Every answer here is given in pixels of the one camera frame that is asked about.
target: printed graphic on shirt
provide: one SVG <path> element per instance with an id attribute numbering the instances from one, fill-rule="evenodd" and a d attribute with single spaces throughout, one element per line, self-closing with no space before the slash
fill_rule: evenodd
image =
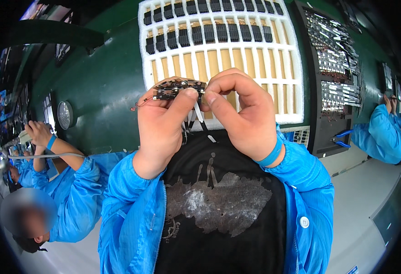
<path id="1" fill-rule="evenodd" d="M 174 217 L 184 214 L 187 218 L 195 217 L 196 226 L 203 228 L 204 233 L 218 229 L 221 233 L 229 232 L 231 237 L 235 237 L 258 218 L 272 197 L 272 192 L 261 185 L 262 178 L 239 177 L 231 172 L 217 182 L 212 166 L 214 157 L 212 153 L 206 169 L 202 164 L 199 166 L 198 179 L 194 184 L 184 184 L 178 178 L 173 186 L 166 185 L 167 222 L 171 225 L 170 222 L 175 222 Z M 199 175 L 205 171 L 207 180 L 199 181 Z M 208 187 L 210 178 L 213 188 Z M 179 224 L 175 223 L 163 238 L 175 238 L 178 229 Z"/>

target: fingernail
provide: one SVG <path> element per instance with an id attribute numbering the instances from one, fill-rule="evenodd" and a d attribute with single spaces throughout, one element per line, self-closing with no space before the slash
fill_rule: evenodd
<path id="1" fill-rule="evenodd" d="M 203 96 L 205 97 L 205 100 L 208 102 L 208 105 L 211 106 L 211 104 L 214 102 L 214 100 L 216 100 L 217 95 L 218 94 L 213 91 L 207 91 L 207 92 L 205 92 L 205 94 Z"/>
<path id="2" fill-rule="evenodd" d="M 184 90 L 184 94 L 195 100 L 197 100 L 199 97 L 197 90 L 195 90 L 194 88 L 186 88 Z"/>

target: white button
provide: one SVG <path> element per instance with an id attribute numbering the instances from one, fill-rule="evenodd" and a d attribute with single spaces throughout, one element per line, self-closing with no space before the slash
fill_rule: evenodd
<path id="1" fill-rule="evenodd" d="M 299 224 L 301 225 L 302 228 L 307 228 L 310 225 L 309 219 L 307 219 L 306 216 L 301 217 L 299 220 Z"/>

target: gray cable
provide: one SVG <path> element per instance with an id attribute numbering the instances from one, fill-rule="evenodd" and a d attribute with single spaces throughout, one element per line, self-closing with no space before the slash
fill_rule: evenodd
<path id="1" fill-rule="evenodd" d="M 85 158 L 86 156 L 76 154 L 76 153 L 61 153 L 61 154 L 45 154 L 45 155 L 33 155 L 33 156 L 10 156 L 7 155 L 7 158 L 15 160 L 15 159 L 37 159 L 37 158 L 59 158 L 62 156 L 77 156 Z"/>

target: blue pliers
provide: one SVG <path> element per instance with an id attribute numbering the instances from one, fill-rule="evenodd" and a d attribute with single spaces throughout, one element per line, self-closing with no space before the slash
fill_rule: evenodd
<path id="1" fill-rule="evenodd" d="M 351 147 L 350 145 L 345 144 L 344 142 L 342 142 L 341 140 L 339 140 L 339 138 L 343 138 L 343 137 L 345 137 L 346 135 L 348 135 L 348 134 L 350 134 L 350 133 L 353 133 L 353 132 L 354 132 L 354 129 L 350 129 L 350 130 L 344 131 L 344 132 L 342 132 L 342 133 L 340 133 L 340 134 L 337 134 L 337 135 L 331 137 L 330 140 L 333 141 L 333 142 L 335 142 L 336 145 L 340 145 L 340 146 L 343 146 L 343 147 Z"/>

